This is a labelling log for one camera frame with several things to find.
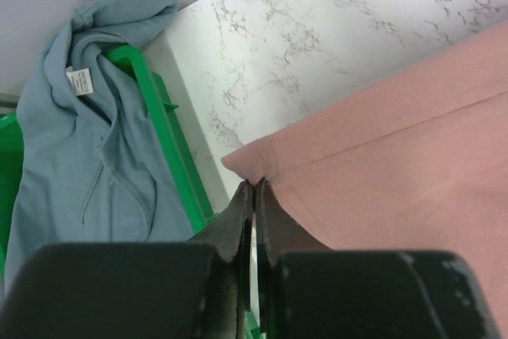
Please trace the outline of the pink t shirt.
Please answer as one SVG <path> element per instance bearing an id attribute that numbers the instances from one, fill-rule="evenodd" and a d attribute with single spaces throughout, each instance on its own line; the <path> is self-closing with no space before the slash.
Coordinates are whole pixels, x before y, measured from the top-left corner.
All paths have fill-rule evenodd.
<path id="1" fill-rule="evenodd" d="M 224 157 L 334 248 L 438 248 L 507 277 L 507 26 Z"/>

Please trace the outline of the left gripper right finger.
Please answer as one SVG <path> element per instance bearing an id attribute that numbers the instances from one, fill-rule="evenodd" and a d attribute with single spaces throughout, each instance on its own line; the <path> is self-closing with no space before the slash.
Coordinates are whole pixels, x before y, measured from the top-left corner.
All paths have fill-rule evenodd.
<path id="1" fill-rule="evenodd" d="M 328 251 L 324 245 L 281 206 L 271 184 L 262 179 L 254 192 L 256 215 L 256 249 L 258 268 L 258 292 L 260 308 L 260 330 L 268 334 L 272 301 L 275 287 L 271 274 L 279 255 L 283 252 Z"/>

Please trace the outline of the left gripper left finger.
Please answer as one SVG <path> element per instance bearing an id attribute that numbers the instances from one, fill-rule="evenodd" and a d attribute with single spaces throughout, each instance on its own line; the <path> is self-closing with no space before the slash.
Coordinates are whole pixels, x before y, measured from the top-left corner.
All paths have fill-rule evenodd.
<path id="1" fill-rule="evenodd" d="M 228 206 L 186 244 L 186 338 L 243 338 L 250 307 L 252 185 L 242 182 Z"/>

